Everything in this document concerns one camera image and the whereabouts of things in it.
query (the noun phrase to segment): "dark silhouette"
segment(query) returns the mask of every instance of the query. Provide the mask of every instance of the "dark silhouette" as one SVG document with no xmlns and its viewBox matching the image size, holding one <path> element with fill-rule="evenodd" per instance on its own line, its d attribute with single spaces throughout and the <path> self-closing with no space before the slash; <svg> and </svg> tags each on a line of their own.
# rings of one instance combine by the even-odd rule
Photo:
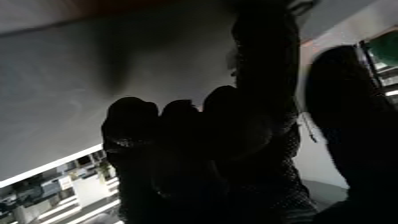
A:
<svg viewBox="0 0 398 224">
<path fill-rule="evenodd" d="M 398 114 L 353 46 L 334 48 L 314 60 L 305 101 L 350 185 L 346 201 L 316 216 L 314 223 L 394 222 Z"/>
<path fill-rule="evenodd" d="M 294 223 L 316 213 L 291 158 L 300 136 L 293 94 L 298 29 L 286 5 L 238 5 L 236 88 L 198 113 L 172 102 L 120 99 L 103 124 L 129 223 Z"/>
</svg>

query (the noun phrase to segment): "wall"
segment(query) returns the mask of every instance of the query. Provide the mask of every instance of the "wall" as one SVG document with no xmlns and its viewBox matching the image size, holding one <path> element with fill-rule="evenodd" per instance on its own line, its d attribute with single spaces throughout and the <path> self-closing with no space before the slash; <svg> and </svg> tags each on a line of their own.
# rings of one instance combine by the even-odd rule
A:
<svg viewBox="0 0 398 224">
<path fill-rule="evenodd" d="M 230 22 L 193 1 L 0 38 L 0 180 L 101 143 L 119 97 L 200 104 L 232 83 Z"/>
</svg>

